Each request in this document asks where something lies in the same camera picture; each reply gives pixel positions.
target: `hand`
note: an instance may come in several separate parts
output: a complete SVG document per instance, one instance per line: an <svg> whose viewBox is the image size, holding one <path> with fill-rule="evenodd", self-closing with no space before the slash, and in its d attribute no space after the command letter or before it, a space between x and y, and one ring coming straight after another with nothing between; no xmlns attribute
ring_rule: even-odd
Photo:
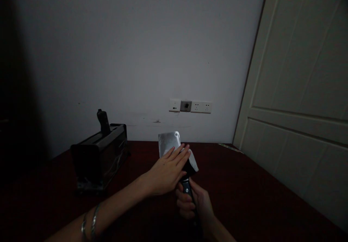
<svg viewBox="0 0 348 242"><path fill-rule="evenodd" d="M204 236L209 237L210 225L216 220L213 207L210 202L208 192L201 188L196 182L190 178L190 185L192 188L192 194L196 202L197 212L202 223ZM175 194L178 198L177 205L180 208L180 215L185 219L192 219L195 213L192 211L195 208L195 204L192 202L192 198L189 194L183 193L183 186L178 183Z"/></svg>
<svg viewBox="0 0 348 242"><path fill-rule="evenodd" d="M153 167L143 174L140 179L148 189L150 196L162 195L174 190L178 181L187 173L182 171L186 161L189 159L191 152L190 145L180 153L185 144L181 144L174 151L172 147L163 157L153 165Z"/></svg>

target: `bracelet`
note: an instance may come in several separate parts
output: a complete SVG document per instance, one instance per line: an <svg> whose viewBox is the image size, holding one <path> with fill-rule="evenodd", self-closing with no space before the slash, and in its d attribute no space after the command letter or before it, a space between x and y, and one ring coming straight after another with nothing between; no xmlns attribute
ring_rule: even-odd
<svg viewBox="0 0 348 242"><path fill-rule="evenodd" d="M94 211L94 215L93 215L93 219L92 219L92 227L91 227L91 237L92 237L92 241L95 240L95 222L97 220L97 213L98 213L98 210L99 210L99 206L100 206L100 203L97 205L97 207L95 208L95 211Z"/></svg>
<svg viewBox="0 0 348 242"><path fill-rule="evenodd" d="M81 232L82 232L82 235L83 235L83 241L87 241L87 237L86 237L86 216L87 216L87 213L84 215L83 222L82 222L82 225L81 225Z"/></svg>

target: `dark red tablecloth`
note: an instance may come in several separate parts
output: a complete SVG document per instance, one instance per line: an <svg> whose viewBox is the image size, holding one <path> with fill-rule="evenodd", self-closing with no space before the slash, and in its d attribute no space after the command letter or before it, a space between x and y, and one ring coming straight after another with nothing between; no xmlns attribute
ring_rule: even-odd
<svg viewBox="0 0 348 242"><path fill-rule="evenodd" d="M348 236L246 155L216 143L190 143L216 216L237 241L348 241ZM130 141L108 195L146 172L158 143ZM1 241L41 241L101 202L77 197L70 151L1 190ZM187 241L174 192L148 198L116 220L105 241Z"/></svg>

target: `wall plate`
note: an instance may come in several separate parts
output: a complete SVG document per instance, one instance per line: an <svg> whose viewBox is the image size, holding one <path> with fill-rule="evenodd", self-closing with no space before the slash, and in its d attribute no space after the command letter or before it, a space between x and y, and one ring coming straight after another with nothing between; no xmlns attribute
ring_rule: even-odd
<svg viewBox="0 0 348 242"><path fill-rule="evenodd" d="M170 99L169 100L169 111L180 112L181 100L179 99Z"/></svg>
<svg viewBox="0 0 348 242"><path fill-rule="evenodd" d="M190 112L192 101L181 101L180 111Z"/></svg>
<svg viewBox="0 0 348 242"><path fill-rule="evenodd" d="M213 103L212 102L201 102L202 106L201 111L202 113L211 113L211 110L213 108Z"/></svg>
<svg viewBox="0 0 348 242"><path fill-rule="evenodd" d="M200 109L202 106L202 102L193 101L191 103L191 112L201 112Z"/></svg>

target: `door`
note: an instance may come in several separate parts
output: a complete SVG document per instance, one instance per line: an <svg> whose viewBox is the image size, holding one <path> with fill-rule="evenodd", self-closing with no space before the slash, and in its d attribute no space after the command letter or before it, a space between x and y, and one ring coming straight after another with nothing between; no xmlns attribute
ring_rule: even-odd
<svg viewBox="0 0 348 242"><path fill-rule="evenodd" d="M233 144L348 232L348 0L266 0Z"/></svg>

